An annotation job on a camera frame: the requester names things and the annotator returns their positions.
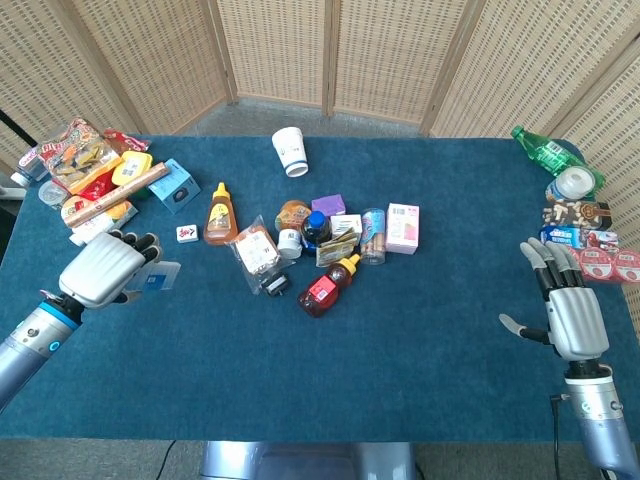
table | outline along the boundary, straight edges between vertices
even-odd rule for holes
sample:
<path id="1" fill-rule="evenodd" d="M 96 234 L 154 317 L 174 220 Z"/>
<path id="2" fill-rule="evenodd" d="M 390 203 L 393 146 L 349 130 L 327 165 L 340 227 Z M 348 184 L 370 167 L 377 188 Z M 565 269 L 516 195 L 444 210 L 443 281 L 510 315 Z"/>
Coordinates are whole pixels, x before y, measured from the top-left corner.
<path id="1" fill-rule="evenodd" d="M 0 416 L 4 437 L 293 441 L 549 441 L 548 396 L 566 365 L 518 340 L 506 312 L 546 324 L 520 241 L 540 226 L 549 175 L 513 140 L 306 138 L 310 172 L 285 177 L 268 137 L 151 137 L 202 193 L 172 215 L 136 203 L 127 230 L 159 234 L 182 263 L 171 292 L 86 312 L 84 326 Z M 290 267 L 283 297 L 250 293 L 228 247 L 178 244 L 226 182 L 238 224 L 273 220 L 289 199 L 341 193 L 351 212 L 420 205 L 415 255 L 361 266 L 321 319 L 297 293 L 321 273 Z M 29 190 L 0 268 L 0 331 L 77 254 L 57 214 Z M 640 434 L 640 352 L 621 290 L 598 286 L 618 391 Z M 577 440 L 570 409 L 561 436 Z"/>

robotic hand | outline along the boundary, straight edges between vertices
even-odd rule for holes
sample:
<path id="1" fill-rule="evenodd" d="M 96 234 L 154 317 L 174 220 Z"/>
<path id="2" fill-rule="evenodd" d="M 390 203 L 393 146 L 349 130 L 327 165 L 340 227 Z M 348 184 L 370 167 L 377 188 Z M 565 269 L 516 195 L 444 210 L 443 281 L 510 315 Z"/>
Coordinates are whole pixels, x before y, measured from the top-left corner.
<path id="1" fill-rule="evenodd" d="M 529 238 L 520 244 L 520 250 L 531 263 L 542 291 L 548 331 L 520 325 L 505 314 L 500 315 L 500 321 L 519 337 L 553 345 L 556 353 L 569 362 L 564 375 L 569 394 L 561 399 L 569 399 L 573 405 L 589 461 L 605 472 L 614 472 L 619 480 L 640 480 L 638 457 L 624 421 L 613 371 L 599 362 L 609 349 L 609 340 L 595 293 L 585 288 L 580 266 L 563 246 L 543 245 Z"/>
<path id="2" fill-rule="evenodd" d="M 45 300 L 0 345 L 0 412 L 71 334 L 85 308 L 125 303 L 125 285 L 147 263 L 162 257 L 158 237 L 119 230 L 101 233 L 60 275 L 62 293 L 41 290 Z"/>

blue box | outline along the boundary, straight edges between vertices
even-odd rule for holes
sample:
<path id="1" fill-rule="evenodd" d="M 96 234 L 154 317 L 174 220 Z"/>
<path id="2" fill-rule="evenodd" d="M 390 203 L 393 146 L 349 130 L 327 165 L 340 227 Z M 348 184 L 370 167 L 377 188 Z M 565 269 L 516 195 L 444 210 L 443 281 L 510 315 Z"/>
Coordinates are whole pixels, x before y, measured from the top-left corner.
<path id="1" fill-rule="evenodd" d="M 149 185 L 149 190 L 171 210 L 171 213 L 176 213 L 200 193 L 200 187 L 191 174 L 173 158 L 164 164 L 171 171 Z"/>

dark bottle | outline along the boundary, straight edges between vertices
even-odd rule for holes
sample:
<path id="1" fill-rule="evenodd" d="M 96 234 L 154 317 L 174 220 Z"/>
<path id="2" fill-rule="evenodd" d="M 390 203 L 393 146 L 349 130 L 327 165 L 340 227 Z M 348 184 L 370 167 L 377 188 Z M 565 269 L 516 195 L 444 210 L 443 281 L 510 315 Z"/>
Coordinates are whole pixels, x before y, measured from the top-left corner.
<path id="1" fill-rule="evenodd" d="M 331 240 L 331 223 L 324 213 L 313 211 L 302 222 L 302 246 L 308 255 L 315 255 L 318 245 Z"/>
<path id="2" fill-rule="evenodd" d="M 351 285 L 356 264 L 360 255 L 343 258 L 329 265 L 329 268 L 319 278 L 316 278 L 309 288 L 298 295 L 298 305 L 312 317 L 320 317 L 338 300 L 340 291 Z"/>

white paper cup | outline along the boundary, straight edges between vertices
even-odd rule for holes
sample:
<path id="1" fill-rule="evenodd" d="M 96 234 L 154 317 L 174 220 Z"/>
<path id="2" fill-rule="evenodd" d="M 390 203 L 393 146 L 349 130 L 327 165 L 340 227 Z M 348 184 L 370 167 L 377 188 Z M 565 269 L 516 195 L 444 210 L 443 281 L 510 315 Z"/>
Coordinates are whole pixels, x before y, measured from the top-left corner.
<path id="1" fill-rule="evenodd" d="M 302 131 L 298 127 L 278 130 L 271 137 L 271 141 L 288 177 L 300 177 L 309 171 L 307 154 L 302 142 Z"/>

